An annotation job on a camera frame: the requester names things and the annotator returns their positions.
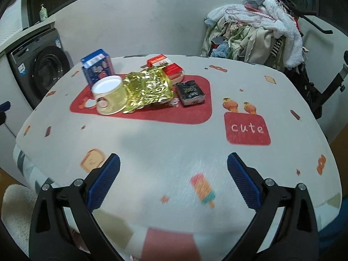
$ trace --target gold foil wrapper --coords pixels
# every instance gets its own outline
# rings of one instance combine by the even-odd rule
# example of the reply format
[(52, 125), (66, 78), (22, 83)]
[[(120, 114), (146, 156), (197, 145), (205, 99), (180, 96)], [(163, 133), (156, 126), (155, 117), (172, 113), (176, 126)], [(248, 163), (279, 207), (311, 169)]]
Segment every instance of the gold foil wrapper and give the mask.
[(132, 113), (151, 103), (166, 103), (173, 99), (174, 93), (168, 76), (163, 72), (165, 66), (147, 68), (141, 72), (126, 75), (124, 85), (128, 101), (123, 113)]

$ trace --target screw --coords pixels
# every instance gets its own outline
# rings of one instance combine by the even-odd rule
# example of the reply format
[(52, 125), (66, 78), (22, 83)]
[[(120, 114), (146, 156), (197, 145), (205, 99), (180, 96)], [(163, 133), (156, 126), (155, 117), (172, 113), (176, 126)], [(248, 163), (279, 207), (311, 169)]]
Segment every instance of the screw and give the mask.
[(268, 186), (274, 186), (274, 180), (272, 180), (272, 179), (266, 179), (264, 182), (265, 182)]
[(82, 179), (76, 179), (75, 181), (74, 181), (74, 186), (81, 186), (82, 184), (83, 184), (83, 180)]
[(303, 183), (299, 183), (298, 187), (300, 190), (306, 190), (306, 186)]
[(49, 184), (45, 183), (45, 184), (42, 186), (42, 190), (43, 190), (43, 191), (49, 190)]

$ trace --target washing machine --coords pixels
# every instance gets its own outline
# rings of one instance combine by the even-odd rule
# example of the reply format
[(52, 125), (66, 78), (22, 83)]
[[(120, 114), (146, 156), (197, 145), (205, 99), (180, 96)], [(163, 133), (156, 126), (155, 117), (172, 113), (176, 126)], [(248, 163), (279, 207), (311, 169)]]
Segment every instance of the washing machine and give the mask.
[(24, 39), (11, 49), (7, 57), (18, 86), (33, 109), (70, 70), (69, 60), (55, 28)]

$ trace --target mug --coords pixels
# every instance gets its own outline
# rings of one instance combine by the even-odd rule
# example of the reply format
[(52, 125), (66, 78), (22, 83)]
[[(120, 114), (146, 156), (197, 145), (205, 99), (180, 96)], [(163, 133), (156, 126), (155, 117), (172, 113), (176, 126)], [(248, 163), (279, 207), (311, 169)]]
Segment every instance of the mug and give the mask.
[(91, 91), (101, 115), (112, 115), (123, 110), (128, 99), (123, 80), (118, 75), (102, 78), (92, 86)]

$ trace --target label sticker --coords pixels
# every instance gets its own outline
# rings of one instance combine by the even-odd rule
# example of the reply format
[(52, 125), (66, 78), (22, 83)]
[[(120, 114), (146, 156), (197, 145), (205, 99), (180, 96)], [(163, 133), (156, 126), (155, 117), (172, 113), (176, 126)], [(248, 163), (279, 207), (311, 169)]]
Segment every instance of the label sticker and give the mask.
[(60, 44), (60, 40), (59, 40), (59, 39), (56, 39), (56, 46), (57, 46), (58, 48), (61, 48), (61, 47), (62, 47), (62, 45)]
[(27, 69), (24, 66), (24, 63), (22, 63), (19, 67), (18, 70), (20, 72), (20, 75), (25, 75), (27, 73)]
[(227, 112), (224, 115), (226, 138), (231, 144), (270, 145), (266, 123), (260, 115)]

